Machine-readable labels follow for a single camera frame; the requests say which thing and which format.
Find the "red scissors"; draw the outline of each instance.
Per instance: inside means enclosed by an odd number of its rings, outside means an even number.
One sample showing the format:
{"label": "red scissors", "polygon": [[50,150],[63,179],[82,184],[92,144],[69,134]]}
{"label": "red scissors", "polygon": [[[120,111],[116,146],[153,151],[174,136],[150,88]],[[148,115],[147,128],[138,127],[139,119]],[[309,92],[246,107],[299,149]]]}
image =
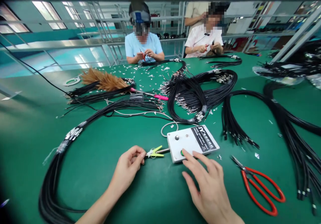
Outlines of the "red scissors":
{"label": "red scissors", "polygon": [[[142,53],[141,49],[140,49],[140,52]],[[143,59],[144,59],[144,61],[146,62],[146,60],[145,60],[145,53],[143,53]]]}
{"label": "red scissors", "polygon": [[[266,214],[269,214],[271,216],[277,216],[278,215],[278,211],[277,211],[277,208],[275,207],[274,203],[270,200],[270,198],[265,194],[265,192],[263,192],[261,190],[260,187],[258,187],[257,184],[255,184],[255,182],[250,179],[248,177],[248,175],[252,175],[253,178],[261,185],[261,187],[263,187],[263,189],[270,194],[270,196],[272,196],[275,200],[277,200],[278,202],[285,202],[285,196],[283,194],[283,192],[281,191],[280,187],[278,187],[277,184],[275,184],[275,182],[270,178],[268,177],[267,175],[257,171],[257,170],[254,170],[254,169],[251,169],[251,168],[248,168],[248,167],[244,167],[233,155],[232,155],[232,160],[235,161],[235,163],[242,169],[242,176],[243,176],[243,180],[244,180],[244,183],[245,183],[245,187],[247,189],[247,192],[249,193],[250,197],[252,198],[252,200],[255,202],[255,204],[261,208],[261,210],[263,210]],[[271,182],[272,185],[274,185],[274,187],[276,188],[276,190],[278,191],[279,195],[281,198],[278,198],[276,197],[260,180],[259,178],[254,175],[255,174],[258,174],[260,176],[263,176],[265,179],[267,179],[269,182]],[[270,206],[272,207],[272,211],[269,211],[267,209],[265,209],[254,197],[254,195],[252,194],[252,191],[249,187],[249,184],[248,182],[250,182],[260,193],[261,195],[267,200],[267,202],[270,204]]]}

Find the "window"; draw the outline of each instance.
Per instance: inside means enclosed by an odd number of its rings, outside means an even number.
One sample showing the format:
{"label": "window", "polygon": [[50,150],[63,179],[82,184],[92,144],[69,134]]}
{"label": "window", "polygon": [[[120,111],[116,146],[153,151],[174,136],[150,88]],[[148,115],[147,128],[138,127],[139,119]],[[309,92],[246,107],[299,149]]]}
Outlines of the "window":
{"label": "window", "polygon": [[[51,3],[45,1],[33,1],[34,6],[46,20],[61,20]],[[66,29],[63,23],[48,23],[53,30]]]}
{"label": "window", "polygon": [[[20,19],[4,4],[0,5],[0,20],[19,21]],[[8,24],[15,32],[29,32],[29,29],[24,24]],[[13,33],[7,25],[0,25],[0,33]]]}
{"label": "window", "polygon": [[[91,16],[91,14],[90,14],[90,11],[84,10],[84,13],[85,13],[85,16],[86,16],[86,18],[87,18],[88,20],[90,20],[90,19],[93,18],[93,17]],[[90,24],[91,27],[95,26],[95,23],[93,23],[93,22],[90,22],[89,24]]]}
{"label": "window", "polygon": [[[80,20],[80,17],[78,15],[78,12],[76,11],[75,8],[72,8],[70,6],[74,6],[74,4],[70,1],[63,1],[63,4],[65,5],[70,17],[73,19],[73,20]],[[75,22],[75,25],[76,27],[84,27],[84,24],[82,23],[78,23],[78,22]]]}

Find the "red handle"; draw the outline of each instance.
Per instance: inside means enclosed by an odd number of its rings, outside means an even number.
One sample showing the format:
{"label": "red handle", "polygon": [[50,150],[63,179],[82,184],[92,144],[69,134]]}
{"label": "red handle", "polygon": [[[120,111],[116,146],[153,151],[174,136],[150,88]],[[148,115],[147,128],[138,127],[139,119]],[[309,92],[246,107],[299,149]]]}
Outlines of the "red handle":
{"label": "red handle", "polygon": [[154,97],[155,97],[155,98],[159,98],[159,99],[161,99],[161,100],[168,101],[168,97],[165,97],[165,96],[155,95]]}
{"label": "red handle", "polygon": [[275,189],[277,190],[277,192],[279,193],[279,195],[280,195],[281,198],[276,197],[276,196],[262,183],[262,181],[259,180],[259,178],[258,178],[257,176],[253,175],[253,178],[263,187],[263,189],[264,189],[267,193],[270,194],[270,196],[272,196],[272,197],[273,197],[275,200],[277,200],[278,202],[282,202],[282,203],[285,202],[285,200],[286,200],[286,199],[285,199],[285,195],[284,195],[283,192],[281,191],[280,187],[279,187],[270,177],[268,177],[267,175],[265,175],[265,174],[263,174],[263,173],[255,170],[255,169],[251,169],[251,168],[248,168],[248,167],[246,167],[246,169],[249,170],[249,171],[251,171],[251,172],[253,172],[253,173],[255,173],[255,174],[258,174],[258,175],[264,177],[265,179],[267,179],[267,180],[275,187]]}
{"label": "red handle", "polygon": [[[278,210],[275,207],[274,203],[270,200],[270,198],[257,186],[257,184],[254,183],[254,181],[252,181],[251,179],[247,180],[247,176],[245,171],[242,170],[242,176],[243,176],[243,180],[245,183],[245,187],[247,189],[248,194],[250,195],[250,197],[252,198],[252,200],[254,201],[254,203],[262,210],[264,211],[266,214],[271,215],[271,216],[277,216],[278,215]],[[261,193],[261,195],[267,200],[267,202],[270,204],[270,206],[272,207],[272,211],[269,211],[267,209],[265,209],[254,197],[254,195],[252,194],[252,191],[250,189],[250,186],[248,184],[248,182],[250,181],[250,183]]]}

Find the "green workbench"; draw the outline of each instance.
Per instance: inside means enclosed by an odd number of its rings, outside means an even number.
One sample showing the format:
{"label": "green workbench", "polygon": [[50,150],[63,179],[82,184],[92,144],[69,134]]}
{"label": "green workbench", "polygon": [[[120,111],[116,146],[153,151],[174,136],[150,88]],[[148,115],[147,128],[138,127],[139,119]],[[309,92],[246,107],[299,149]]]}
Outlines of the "green workbench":
{"label": "green workbench", "polygon": [[[237,55],[242,58],[243,63],[229,68],[238,74],[234,90],[245,88],[262,92],[266,79],[255,75],[252,66],[258,61],[264,62],[269,59],[242,53]],[[192,74],[211,70],[211,64],[204,62],[205,60],[186,59],[188,70]],[[181,67],[181,63],[165,64],[164,67],[170,68],[165,71],[161,71],[161,66],[158,66],[149,73],[145,73],[145,68],[134,70],[134,67],[136,66],[132,65],[129,68],[128,65],[120,65],[102,69],[118,77],[135,76],[137,89],[151,91],[153,88],[158,89],[163,82],[164,79],[160,75],[168,78],[173,71]],[[64,87],[63,82],[80,72],[70,70],[44,75],[56,86],[70,90],[80,87],[81,83],[73,87]],[[49,162],[45,166],[42,162],[53,148],[59,146],[69,130],[95,111],[81,107],[62,118],[56,118],[65,112],[67,100],[60,91],[50,86],[39,75],[0,79],[0,84],[13,91],[22,91],[13,99],[0,102],[1,190],[3,198],[10,199],[5,208],[16,218],[17,223],[44,223],[38,212],[38,195]],[[204,84],[204,87],[218,86],[215,83],[211,84]],[[321,126],[320,94],[320,90],[307,81],[274,92],[275,99],[287,110],[318,126]],[[97,109],[104,106],[105,102],[93,104]],[[310,201],[296,199],[297,190],[291,158],[284,140],[278,136],[280,131],[268,107],[260,100],[244,95],[234,96],[231,99],[231,107],[240,126],[260,145],[260,150],[257,150],[245,144],[243,150],[230,140],[222,139],[221,105],[206,119],[205,125],[220,146],[209,158],[215,159],[223,166],[227,193],[235,212],[247,224],[319,224],[321,213],[319,212],[317,217],[312,215]],[[181,117],[188,118],[182,108],[176,108]],[[133,145],[139,145],[146,151],[160,145],[167,147],[167,140],[160,133],[161,127],[166,123],[168,121],[163,119],[144,117],[101,117],[91,123],[66,154],[59,179],[59,201],[75,209],[89,208],[107,188],[117,160],[123,152]],[[191,126],[180,125],[180,129],[189,127]],[[175,129],[176,127],[171,128],[169,125],[164,132],[172,132]],[[296,129],[321,155],[320,137],[299,127]],[[255,153],[259,154],[259,159],[254,156]],[[250,199],[240,169],[230,159],[231,155],[245,166],[267,174],[282,189],[287,201],[278,203],[273,199],[279,213],[277,217],[265,214]],[[110,213],[108,223],[204,223],[192,203],[182,177],[181,172],[184,170],[186,168],[182,164],[172,163],[170,154],[165,154],[164,158],[146,160],[131,187]],[[267,186],[276,193],[271,185],[267,183]],[[258,201],[269,208],[268,203],[253,187],[252,191]],[[71,215],[74,220],[80,216],[81,214]]]}

